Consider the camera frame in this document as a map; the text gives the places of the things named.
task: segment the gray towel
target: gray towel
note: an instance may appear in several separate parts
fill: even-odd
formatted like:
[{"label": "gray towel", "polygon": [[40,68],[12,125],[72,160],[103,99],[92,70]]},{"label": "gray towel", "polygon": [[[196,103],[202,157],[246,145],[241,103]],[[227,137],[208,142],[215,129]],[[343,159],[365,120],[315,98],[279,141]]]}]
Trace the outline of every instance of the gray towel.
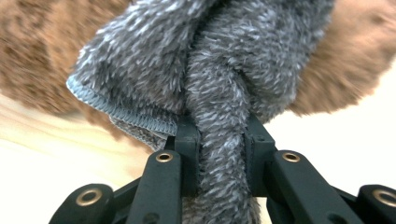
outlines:
[{"label": "gray towel", "polygon": [[191,113],[202,133],[199,195],[184,223],[260,223],[242,133],[296,95],[332,0],[146,0],[100,29],[67,86],[115,125],[160,150]]}]

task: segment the folded cloth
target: folded cloth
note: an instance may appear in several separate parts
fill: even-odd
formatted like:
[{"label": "folded cloth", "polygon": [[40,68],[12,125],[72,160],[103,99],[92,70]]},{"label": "folded cloth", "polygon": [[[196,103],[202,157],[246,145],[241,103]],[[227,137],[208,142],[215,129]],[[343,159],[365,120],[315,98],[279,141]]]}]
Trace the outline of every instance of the folded cloth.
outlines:
[{"label": "folded cloth", "polygon": [[160,150],[187,111],[202,133],[199,194],[184,223],[259,223],[245,173],[250,113],[267,122],[296,95],[332,0],[146,0],[100,29],[67,86]]}]

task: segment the brown fur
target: brown fur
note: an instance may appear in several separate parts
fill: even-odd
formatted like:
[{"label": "brown fur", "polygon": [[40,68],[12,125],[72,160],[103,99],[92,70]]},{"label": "brown fur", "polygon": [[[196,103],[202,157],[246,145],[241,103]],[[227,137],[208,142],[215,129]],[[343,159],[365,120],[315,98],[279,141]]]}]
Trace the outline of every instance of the brown fur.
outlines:
[{"label": "brown fur", "polygon": [[[80,110],[116,136],[107,115],[64,85],[78,50],[131,0],[0,0],[0,90],[50,113]],[[332,112],[371,94],[396,52],[396,0],[336,0],[290,110]]]}]

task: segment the gray fabric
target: gray fabric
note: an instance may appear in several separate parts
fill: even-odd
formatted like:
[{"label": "gray fabric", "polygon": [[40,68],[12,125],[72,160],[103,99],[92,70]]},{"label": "gray fabric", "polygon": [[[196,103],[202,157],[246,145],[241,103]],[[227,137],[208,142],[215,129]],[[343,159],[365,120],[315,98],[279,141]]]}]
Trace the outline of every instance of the gray fabric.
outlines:
[{"label": "gray fabric", "polygon": [[83,48],[67,85],[155,150],[190,111],[203,145],[183,222],[260,223],[245,174],[247,118],[267,122],[293,101],[331,10],[332,0],[140,1]]}]

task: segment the twisted fabric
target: twisted fabric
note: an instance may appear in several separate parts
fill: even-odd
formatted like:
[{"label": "twisted fabric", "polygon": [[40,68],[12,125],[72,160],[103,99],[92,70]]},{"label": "twisted fabric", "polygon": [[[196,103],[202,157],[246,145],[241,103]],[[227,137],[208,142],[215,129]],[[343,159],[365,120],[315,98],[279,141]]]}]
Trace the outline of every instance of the twisted fabric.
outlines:
[{"label": "twisted fabric", "polygon": [[202,133],[196,198],[184,223],[260,223],[242,134],[295,98],[332,0],[146,0],[130,5],[80,52],[67,86],[115,125],[163,148],[177,118]]}]

